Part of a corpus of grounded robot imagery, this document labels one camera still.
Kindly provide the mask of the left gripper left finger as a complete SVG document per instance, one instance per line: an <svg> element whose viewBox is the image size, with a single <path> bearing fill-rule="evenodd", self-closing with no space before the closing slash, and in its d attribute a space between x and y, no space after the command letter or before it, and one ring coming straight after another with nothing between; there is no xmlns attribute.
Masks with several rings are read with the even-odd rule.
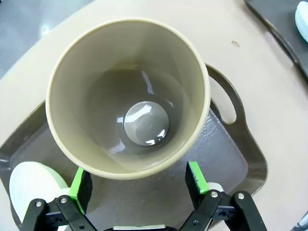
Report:
<svg viewBox="0 0 308 231"><path fill-rule="evenodd" d="M22 231L56 231L69 226L73 231L95 231L86 217L92 193L90 173L79 168L68 194L60 195L47 203L44 199L33 199L22 222Z"/></svg>

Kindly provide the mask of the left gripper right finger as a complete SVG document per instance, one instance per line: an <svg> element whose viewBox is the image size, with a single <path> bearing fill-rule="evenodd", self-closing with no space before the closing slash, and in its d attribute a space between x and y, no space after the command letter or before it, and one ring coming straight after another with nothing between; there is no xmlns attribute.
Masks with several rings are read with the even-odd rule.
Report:
<svg viewBox="0 0 308 231"><path fill-rule="evenodd" d="M214 221L224 221L231 231L266 231L267 228L250 193L237 191L232 196L211 189L197 162L186 165L185 182L194 211L181 231L206 231Z"/></svg>

